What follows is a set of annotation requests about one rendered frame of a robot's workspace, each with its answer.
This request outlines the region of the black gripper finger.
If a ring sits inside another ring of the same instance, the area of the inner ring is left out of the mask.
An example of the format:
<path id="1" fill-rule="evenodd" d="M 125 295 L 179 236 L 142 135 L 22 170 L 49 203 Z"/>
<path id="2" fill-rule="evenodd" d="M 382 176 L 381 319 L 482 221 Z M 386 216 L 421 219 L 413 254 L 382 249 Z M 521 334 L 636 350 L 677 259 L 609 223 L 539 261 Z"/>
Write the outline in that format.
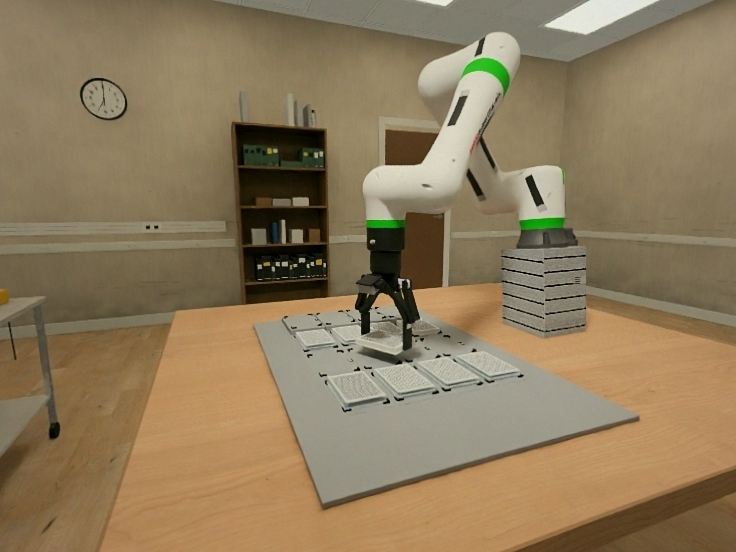
<path id="1" fill-rule="evenodd" d="M 355 309 L 359 310 L 359 316 L 361 317 L 361 336 L 370 332 L 370 312 L 368 311 L 371 311 L 370 308 L 379 294 L 378 292 L 374 295 L 358 293 Z"/>
<path id="2" fill-rule="evenodd" d="M 400 288 L 398 287 L 396 293 L 393 292 L 388 281 L 384 288 L 387 290 L 390 298 L 393 299 L 402 319 L 403 323 L 403 350 L 406 351 L 412 348 L 412 327 L 415 326 L 415 321 L 420 319 L 415 298 L 412 291 L 412 280 L 411 279 L 399 279 Z M 402 297 L 403 294 L 403 297 Z"/>

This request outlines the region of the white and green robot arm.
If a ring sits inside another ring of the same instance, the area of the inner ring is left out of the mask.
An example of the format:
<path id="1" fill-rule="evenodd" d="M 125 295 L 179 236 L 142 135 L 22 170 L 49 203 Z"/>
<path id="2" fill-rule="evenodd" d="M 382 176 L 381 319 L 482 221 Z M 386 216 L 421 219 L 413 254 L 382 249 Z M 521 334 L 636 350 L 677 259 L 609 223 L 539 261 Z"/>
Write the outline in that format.
<path id="1" fill-rule="evenodd" d="M 422 164 L 380 166 L 365 178 L 367 250 L 404 250 L 406 213 L 450 210 L 460 198 L 464 180 L 479 212 L 519 213 L 516 249 L 578 246 L 573 229 L 563 228 L 564 170 L 538 166 L 503 173 L 482 136 L 516 74 L 520 56 L 516 40 L 496 32 L 423 69 L 419 95 L 442 129 Z"/>

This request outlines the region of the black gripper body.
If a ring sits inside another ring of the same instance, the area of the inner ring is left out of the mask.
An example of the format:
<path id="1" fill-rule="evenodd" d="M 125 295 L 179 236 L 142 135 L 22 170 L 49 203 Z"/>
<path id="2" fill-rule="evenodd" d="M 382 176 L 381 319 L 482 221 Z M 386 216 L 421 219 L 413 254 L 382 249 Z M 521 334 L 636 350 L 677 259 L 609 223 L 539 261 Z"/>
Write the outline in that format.
<path id="1" fill-rule="evenodd" d="M 374 273 L 385 274 L 385 281 L 388 281 L 393 292 L 399 287 L 398 278 L 401 272 L 401 251 L 398 252 L 373 252 L 370 251 L 370 270 Z M 372 272 L 372 273 L 373 273 Z M 383 287 L 378 293 L 389 295 Z"/>

